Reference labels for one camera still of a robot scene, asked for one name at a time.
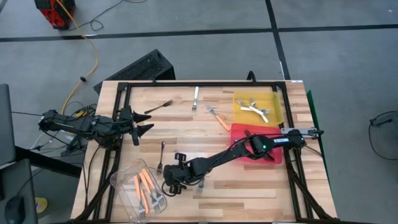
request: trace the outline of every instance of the wooden tabletop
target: wooden tabletop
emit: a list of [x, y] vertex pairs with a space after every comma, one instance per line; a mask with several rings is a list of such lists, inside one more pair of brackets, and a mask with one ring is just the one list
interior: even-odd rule
[[[112, 116], [117, 85], [116, 81], [103, 83], [96, 114]], [[286, 85], [295, 127], [313, 127], [303, 83], [286, 82]], [[215, 117], [206, 110], [205, 105], [213, 106], [218, 115], [231, 125], [233, 123], [233, 94], [236, 91], [272, 90], [270, 87], [200, 87], [198, 108], [196, 112], [193, 112], [195, 87], [133, 87], [130, 105], [137, 113], [143, 113], [170, 99], [173, 99], [174, 103], [167, 108], [152, 112], [152, 118], [143, 122], [143, 124], [155, 124], [155, 126], [143, 135], [140, 146], [134, 146], [129, 135], [124, 137], [119, 167], [129, 167], [133, 160], [138, 158], [144, 159], [149, 167], [157, 167], [161, 141], [166, 142], [163, 165], [174, 164], [176, 152], [186, 154], [187, 160], [190, 160], [224, 151], [229, 146], [230, 133], [225, 131]], [[306, 142], [310, 147], [320, 150], [316, 140], [307, 138]], [[86, 174], [88, 164], [97, 147], [96, 142], [89, 142], [85, 156]], [[89, 201], [98, 189], [103, 157], [104, 149], [100, 149], [93, 159], [88, 191]], [[309, 191], [325, 211], [335, 217], [335, 206], [323, 159], [303, 148], [302, 160]], [[77, 217], [84, 209], [85, 188], [83, 173], [81, 175], [72, 218]], [[161, 185], [162, 182], [162, 178], [159, 177], [158, 184]], [[297, 192], [304, 217], [303, 197], [299, 189]], [[104, 217], [107, 199], [108, 192], [103, 197], [100, 218]], [[213, 169], [206, 176], [205, 188], [201, 195], [197, 195], [196, 186], [194, 186], [183, 191], [181, 195], [167, 197], [167, 202], [166, 210], [158, 214], [151, 220], [152, 222], [286, 222], [295, 220], [284, 161], [280, 165], [229, 162]], [[129, 221], [117, 194], [111, 221]]]

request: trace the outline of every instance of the yellow cable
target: yellow cable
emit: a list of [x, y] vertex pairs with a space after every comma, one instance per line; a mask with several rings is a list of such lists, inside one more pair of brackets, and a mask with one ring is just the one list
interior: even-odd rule
[[[67, 13], [67, 15], [69, 16], [69, 18], [72, 20], [72, 22], [73, 22], [74, 25], [76, 26], [77, 30], [79, 31], [81, 37], [84, 38], [84, 39], [86, 39], [86, 40], [91, 44], [91, 46], [93, 46], [93, 48], [94, 48], [94, 51], [95, 51], [95, 65], [94, 65], [93, 69], [91, 69], [91, 71], [89, 71], [89, 72], [87, 73], [87, 75], [85, 75], [85, 78], [87, 78], [87, 77], [89, 77], [91, 74], [93, 74], [93, 72], [97, 69], [97, 66], [98, 66], [98, 51], [97, 51], [97, 48], [95, 47], [95, 45], [92, 43], [92, 41], [91, 41], [89, 38], [87, 38], [86, 36], [83, 35], [82, 31], [79, 29], [79, 25], [78, 25], [78, 24], [76, 23], [76, 21], [73, 19], [72, 15], [68, 12], [68, 10], [65, 8], [65, 6], [63, 6], [63, 4], [62, 4], [59, 0], [56, 0], [56, 2], [57, 2], [57, 3], [62, 7], [62, 9]], [[63, 104], [61, 114], [63, 114], [63, 113], [65, 112], [65, 108], [67, 107], [67, 104], [68, 104], [70, 98], [73, 96], [74, 92], [77, 90], [77, 88], [80, 86], [81, 83], [82, 83], [82, 81], [79, 81], [79, 82], [76, 84], [76, 86], [73, 88], [73, 90], [70, 92], [70, 94], [69, 94], [67, 100], [66, 100], [65, 103]]]

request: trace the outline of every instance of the computer mouse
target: computer mouse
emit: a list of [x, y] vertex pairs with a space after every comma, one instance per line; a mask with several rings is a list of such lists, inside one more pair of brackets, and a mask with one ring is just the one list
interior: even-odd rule
[[8, 200], [4, 209], [4, 218], [7, 224], [22, 224], [25, 220], [25, 202], [21, 196], [13, 196]]

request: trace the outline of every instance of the gray carpet floor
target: gray carpet floor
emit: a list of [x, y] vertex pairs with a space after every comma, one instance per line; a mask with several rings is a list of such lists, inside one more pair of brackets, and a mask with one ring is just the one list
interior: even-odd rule
[[[75, 18], [89, 21], [119, 1], [76, 0]], [[371, 0], [271, 1], [278, 27], [398, 24], [398, 2]], [[56, 37], [76, 31], [53, 30], [33, 1], [0, 3], [0, 40]], [[262, 0], [148, 0], [122, 2], [99, 20], [104, 28], [85, 34], [125, 34], [203, 29], [271, 28]], [[338, 216], [343, 220], [396, 223], [398, 162], [377, 157], [368, 141], [369, 120], [398, 108], [398, 29], [280, 33], [290, 77], [312, 90], [323, 136], [327, 169]], [[72, 101], [96, 103], [92, 86], [154, 49], [174, 65], [179, 80], [283, 79], [272, 33], [182, 35], [95, 39], [99, 65]], [[14, 111], [60, 110], [79, 77], [94, 64], [84, 40], [0, 41], [0, 83], [8, 83]], [[77, 109], [71, 105], [67, 113]], [[16, 144], [31, 147], [41, 134], [38, 117], [13, 115]], [[398, 157], [398, 133], [388, 124], [373, 129], [375, 148]], [[60, 151], [48, 153], [58, 156]], [[82, 162], [82, 155], [64, 158]], [[46, 180], [57, 183], [52, 187]], [[49, 200], [41, 223], [69, 218], [78, 180], [42, 172], [35, 193]]]

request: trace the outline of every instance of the red tray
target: red tray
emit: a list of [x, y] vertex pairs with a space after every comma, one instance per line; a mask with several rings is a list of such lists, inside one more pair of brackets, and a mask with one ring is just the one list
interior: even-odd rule
[[[249, 130], [251, 134], [271, 134], [267, 136], [269, 138], [274, 138], [279, 136], [275, 134], [281, 134], [279, 128], [233, 123], [231, 127], [231, 144], [234, 143], [234, 140], [239, 140], [241, 138], [246, 137], [244, 130]], [[246, 144], [246, 149], [253, 152], [249, 144]], [[269, 154], [275, 159], [274, 161], [270, 161], [267, 159], [252, 160], [247, 157], [239, 158], [239, 160], [245, 162], [256, 162], [262, 164], [275, 164], [275, 165], [282, 163], [282, 147], [273, 149]]]

